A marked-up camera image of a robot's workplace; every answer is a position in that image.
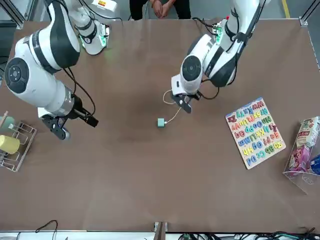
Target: yellow tape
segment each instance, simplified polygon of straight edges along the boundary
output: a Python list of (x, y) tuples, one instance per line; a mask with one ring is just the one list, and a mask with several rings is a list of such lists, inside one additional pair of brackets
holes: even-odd
[(286, 0), (282, 0), (282, 5), (283, 5), (283, 10), (284, 10), (284, 14), (285, 14), (285, 18), (289, 19), (290, 18), (290, 12), (289, 12), (289, 8), (288, 8), (288, 4)]

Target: brown table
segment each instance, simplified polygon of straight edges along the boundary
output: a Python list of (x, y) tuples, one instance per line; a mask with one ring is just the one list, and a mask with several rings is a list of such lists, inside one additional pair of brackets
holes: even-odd
[[(44, 25), (26, 22), (14, 44)], [(57, 219), (61, 230), (151, 231), (153, 222), (167, 221), (170, 231), (183, 232), (319, 231), (319, 198), (282, 175), (298, 121), (319, 115), (320, 75), (307, 29), (298, 20), (261, 20), (235, 82), (158, 129), (157, 118), (177, 110), (162, 96), (200, 32), (192, 20), (128, 21), (112, 25), (100, 55), (82, 50), (72, 69), (100, 122), (91, 128), (70, 120), (69, 142), (2, 86), (0, 112), (39, 133), (18, 173), (0, 169), (0, 229), (34, 230)], [(56, 76), (72, 88), (63, 72)], [(216, 89), (207, 84), (203, 92)], [(258, 97), (287, 148), (246, 170), (225, 115)]]

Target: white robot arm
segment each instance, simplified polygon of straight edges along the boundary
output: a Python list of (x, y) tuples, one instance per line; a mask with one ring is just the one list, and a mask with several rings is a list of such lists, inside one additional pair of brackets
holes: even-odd
[(20, 39), (15, 56), (6, 65), (4, 77), (9, 90), (38, 108), (44, 124), (58, 138), (69, 136), (67, 119), (80, 118), (95, 127), (98, 121), (82, 106), (82, 101), (54, 73), (74, 66), (80, 45), (63, 1), (46, 0), (51, 23)]
[[(85, 0), (85, 4), (87, 5), (92, 2), (93, 0)], [(71, 22), (80, 33), (86, 52), (90, 55), (99, 54), (106, 46), (102, 41), (103, 35), (100, 33), (102, 30), (100, 28), (104, 25), (91, 18), (88, 9), (84, 8), (81, 0), (65, 0), (65, 4), (68, 9), (68, 15)]]
[(199, 100), (203, 75), (217, 87), (231, 84), (236, 75), (237, 63), (252, 36), (262, 9), (271, 0), (232, 0), (229, 19), (222, 21), (222, 38), (219, 43), (205, 34), (189, 48), (180, 68), (172, 77), (172, 99), (187, 113), (192, 112), (190, 99)]

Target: wooden puzzle board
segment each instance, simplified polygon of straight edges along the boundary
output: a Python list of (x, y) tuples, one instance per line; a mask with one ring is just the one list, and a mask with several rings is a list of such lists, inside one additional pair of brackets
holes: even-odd
[(262, 97), (225, 116), (247, 169), (286, 148)]

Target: white cable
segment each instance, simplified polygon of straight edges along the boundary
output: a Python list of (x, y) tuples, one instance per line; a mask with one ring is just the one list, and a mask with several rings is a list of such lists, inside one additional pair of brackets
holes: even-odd
[(180, 112), (180, 110), (181, 110), (181, 107), (180, 107), (179, 110), (176, 112), (176, 114), (173, 116), (173, 118), (171, 118), (169, 121), (165, 121), (164, 123), (165, 123), (165, 124), (168, 124), (168, 123), (170, 123), (173, 119), (175, 119), (175, 117), (178, 115), (178, 113)]
[(163, 102), (164, 102), (165, 104), (169, 104), (169, 105), (175, 104), (175, 102), (168, 102), (168, 101), (165, 100), (166, 94), (169, 93), (169, 92), (171, 92), (171, 91), (172, 91), (172, 90), (170, 89), (170, 90), (166, 91), (166, 92), (163, 94), (162, 100), (163, 100)]

